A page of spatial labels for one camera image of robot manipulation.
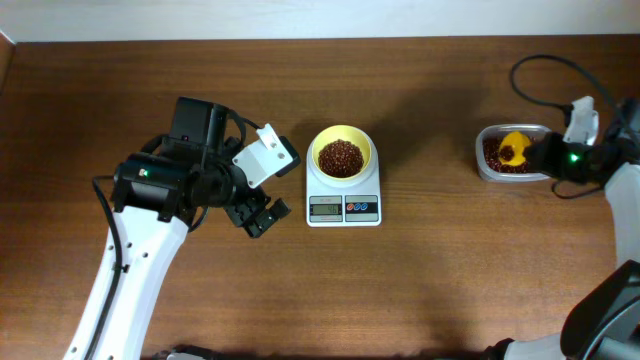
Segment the yellow measuring scoop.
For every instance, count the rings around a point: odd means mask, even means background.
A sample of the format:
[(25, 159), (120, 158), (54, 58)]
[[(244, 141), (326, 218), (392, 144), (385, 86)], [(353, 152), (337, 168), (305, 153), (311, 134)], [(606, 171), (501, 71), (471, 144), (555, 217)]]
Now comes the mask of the yellow measuring scoop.
[(512, 167), (524, 164), (526, 162), (524, 151), (531, 144), (531, 139), (519, 131), (507, 134), (498, 149), (498, 159), (500, 163)]

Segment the red beans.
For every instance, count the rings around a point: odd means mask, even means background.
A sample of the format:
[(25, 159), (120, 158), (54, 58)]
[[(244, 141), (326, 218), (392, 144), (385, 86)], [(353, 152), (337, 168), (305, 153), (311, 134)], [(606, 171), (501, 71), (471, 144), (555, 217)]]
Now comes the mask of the red beans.
[(338, 139), (322, 148), (318, 155), (320, 170), (334, 178), (357, 175), (364, 166), (364, 157), (359, 147), (350, 141)]

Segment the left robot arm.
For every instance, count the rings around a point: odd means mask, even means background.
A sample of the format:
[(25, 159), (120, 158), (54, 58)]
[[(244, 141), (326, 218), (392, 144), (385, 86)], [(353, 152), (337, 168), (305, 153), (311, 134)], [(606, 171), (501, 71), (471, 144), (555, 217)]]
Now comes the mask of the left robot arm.
[(137, 359), (166, 273), (187, 235), (220, 208), (251, 238), (290, 213), (262, 183), (300, 163), (289, 140), (220, 104), (180, 97), (168, 133), (92, 181), (108, 236), (68, 359)]

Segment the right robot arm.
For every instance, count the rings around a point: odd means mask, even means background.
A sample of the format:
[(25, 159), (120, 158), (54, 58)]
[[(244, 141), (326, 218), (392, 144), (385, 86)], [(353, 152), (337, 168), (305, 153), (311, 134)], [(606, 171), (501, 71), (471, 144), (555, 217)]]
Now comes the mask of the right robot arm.
[(482, 359), (637, 359), (639, 357), (639, 101), (617, 107), (603, 141), (567, 143), (551, 133), (524, 151), (530, 168), (556, 180), (594, 184), (611, 207), (617, 269), (569, 313), (560, 333), (504, 339)]

